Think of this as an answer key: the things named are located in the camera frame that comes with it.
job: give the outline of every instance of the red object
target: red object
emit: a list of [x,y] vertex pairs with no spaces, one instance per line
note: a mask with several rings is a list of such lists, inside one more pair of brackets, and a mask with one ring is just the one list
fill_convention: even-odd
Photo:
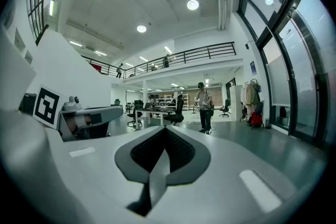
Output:
[[262,124],[263,117],[260,114],[257,114],[256,112],[252,113],[252,118],[251,118],[251,124],[257,125],[257,124]]
[[95,65],[94,63],[90,63],[93,67],[94,67],[94,69],[96,69],[98,72],[101,72],[101,66],[99,66],[99,65]]

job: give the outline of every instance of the man standing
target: man standing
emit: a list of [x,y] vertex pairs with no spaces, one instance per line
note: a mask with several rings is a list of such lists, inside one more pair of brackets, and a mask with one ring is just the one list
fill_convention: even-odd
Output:
[[118,78],[118,77],[120,78],[121,77],[121,67],[122,67],[122,63],[117,68],[117,76],[116,76],[116,78]]
[[200,107],[200,116],[201,116],[201,124],[202,129],[201,133],[211,134],[211,102],[212,95],[209,91],[204,89],[203,82],[198,84],[198,88],[200,91],[196,95],[196,100],[199,99],[199,107]]

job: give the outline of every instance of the t-shirt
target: t-shirt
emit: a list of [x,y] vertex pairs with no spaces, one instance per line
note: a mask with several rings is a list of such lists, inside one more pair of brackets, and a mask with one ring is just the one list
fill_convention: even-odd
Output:
[[209,107],[207,107],[207,104],[203,103],[207,103],[210,97],[212,97],[212,94],[208,90],[206,90],[205,92],[197,93],[196,99],[199,98],[199,106],[201,107],[201,109],[203,110],[209,109]]

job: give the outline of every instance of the balcony railing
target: balcony railing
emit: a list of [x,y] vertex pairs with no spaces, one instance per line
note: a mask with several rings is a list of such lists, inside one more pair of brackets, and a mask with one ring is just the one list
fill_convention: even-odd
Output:
[[[178,52],[176,54],[171,54],[168,57],[157,58],[155,60],[142,63],[141,65],[131,67],[127,70],[121,69],[120,78],[125,79],[148,72],[154,72],[159,69],[184,65],[191,62],[198,62],[227,56],[235,56],[236,50],[234,44],[234,42],[225,42]],[[107,63],[96,61],[85,56],[82,57],[85,58],[85,60],[90,63],[94,68],[96,68],[101,74],[117,77],[118,67],[111,66]]]
[[[100,62],[97,60],[93,60],[91,58],[82,56],[86,62],[88,62],[89,64],[91,64],[99,73],[103,74],[103,75],[107,75],[107,76],[111,76],[111,77],[117,77],[117,69],[118,67],[109,65],[107,63],[104,62]],[[125,70],[121,69],[121,76],[120,79],[124,79],[125,78]]]
[[225,42],[196,49],[181,51],[168,57],[157,58],[141,65],[129,68],[125,71],[125,78],[153,72],[163,68],[169,68],[186,63],[203,61],[208,59],[235,56],[234,42]]

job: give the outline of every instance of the person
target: person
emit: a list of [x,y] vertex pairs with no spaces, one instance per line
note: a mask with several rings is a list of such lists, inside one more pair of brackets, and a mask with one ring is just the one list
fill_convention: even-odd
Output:
[[169,59],[169,54],[166,55],[166,57],[163,58],[163,66],[164,68],[169,67],[169,63],[172,62],[171,59]]
[[202,129],[200,130],[200,132],[211,134],[212,94],[208,90],[205,90],[203,82],[200,82],[198,84],[198,88],[200,89],[200,91],[196,95],[196,100],[199,99],[200,117],[202,125]]
[[118,77],[120,78],[120,77],[121,77],[121,70],[122,70],[121,67],[122,67],[122,63],[121,63],[121,64],[119,65],[119,67],[117,68],[117,73],[118,73],[118,74],[117,74],[116,78],[118,78]]

